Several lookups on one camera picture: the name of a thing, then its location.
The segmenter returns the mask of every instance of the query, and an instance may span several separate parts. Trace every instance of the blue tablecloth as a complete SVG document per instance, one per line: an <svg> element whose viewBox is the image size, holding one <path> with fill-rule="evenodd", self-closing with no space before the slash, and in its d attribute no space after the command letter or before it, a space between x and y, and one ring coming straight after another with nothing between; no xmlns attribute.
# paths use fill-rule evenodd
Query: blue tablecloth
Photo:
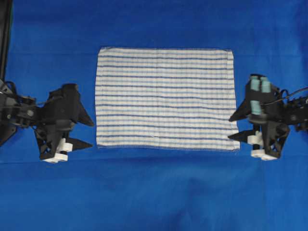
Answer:
<svg viewBox="0 0 308 231"><path fill-rule="evenodd" d="M234 53L237 105L250 73L292 92L308 85L306 0L15 0L6 80L45 101L77 83L93 120L102 46L219 48ZM239 129L249 129L247 121ZM292 129L283 156L238 152L97 149L95 128L71 137L94 144L67 163L39 161L33 131L0 148L0 229L308 229L308 135Z"/></svg>

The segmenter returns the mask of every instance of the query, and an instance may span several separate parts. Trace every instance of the cable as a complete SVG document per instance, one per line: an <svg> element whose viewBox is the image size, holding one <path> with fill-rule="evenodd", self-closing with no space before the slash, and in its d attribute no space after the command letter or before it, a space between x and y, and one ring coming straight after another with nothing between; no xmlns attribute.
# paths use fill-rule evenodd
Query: cable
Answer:
<svg viewBox="0 0 308 231"><path fill-rule="evenodd" d="M302 91L305 91L305 90L308 90L308 87L302 88L302 89L299 89L299 90L296 90L296 91L294 91L293 93L287 95L287 96L284 97L284 98L281 98L281 99L278 99L278 100L275 100L275 101L272 101L272 102L269 102L269 103L263 103L262 105L263 105L263 106L267 106L267 105L271 105L271 104L274 104L274 103L278 103L278 102L280 102L280 101L289 99L291 96L293 96L293 95L295 95L295 94L297 94L297 93L300 93L300 92L302 92Z"/></svg>

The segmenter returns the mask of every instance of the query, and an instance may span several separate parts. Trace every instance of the black metal frame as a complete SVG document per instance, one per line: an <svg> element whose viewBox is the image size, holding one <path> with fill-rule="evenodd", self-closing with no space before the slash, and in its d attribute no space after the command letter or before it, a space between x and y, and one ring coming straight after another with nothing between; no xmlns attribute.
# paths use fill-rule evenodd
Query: black metal frame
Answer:
<svg viewBox="0 0 308 231"><path fill-rule="evenodd" d="M12 0L0 0L0 80L4 81L10 42Z"/></svg>

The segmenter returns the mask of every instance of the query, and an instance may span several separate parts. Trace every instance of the striped towel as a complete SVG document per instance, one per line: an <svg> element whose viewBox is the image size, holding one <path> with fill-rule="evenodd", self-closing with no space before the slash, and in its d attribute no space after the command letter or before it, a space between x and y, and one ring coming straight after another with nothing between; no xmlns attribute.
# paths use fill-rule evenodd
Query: striped towel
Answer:
<svg viewBox="0 0 308 231"><path fill-rule="evenodd" d="M98 147L240 147L232 51L104 47L95 103Z"/></svg>

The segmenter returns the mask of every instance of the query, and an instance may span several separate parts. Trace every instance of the black cable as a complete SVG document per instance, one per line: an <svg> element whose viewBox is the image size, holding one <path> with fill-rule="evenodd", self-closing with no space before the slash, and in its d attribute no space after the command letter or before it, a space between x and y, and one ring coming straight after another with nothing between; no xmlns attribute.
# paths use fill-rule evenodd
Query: black cable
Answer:
<svg viewBox="0 0 308 231"><path fill-rule="evenodd" d="M16 86L12 81L5 81L6 85L10 84L11 85L11 90L13 92L14 95L17 95L17 91L16 91Z"/></svg>
<svg viewBox="0 0 308 231"><path fill-rule="evenodd" d="M305 91L305 90L308 90L308 87L302 88L302 89L299 89L299 90L296 90L296 91L294 91L293 93L287 95L287 96L284 97L284 98L281 98L281 99L278 99L278 100L274 100L274 101L269 102L269 103L263 103L262 105L263 105L263 106L267 106L267 105L271 105L271 104L274 104L274 103L278 103L278 102L280 102L280 101L289 99L291 96L293 96L293 95L295 95L295 94L297 94L297 93L300 93L300 92L302 92L302 91Z"/></svg>

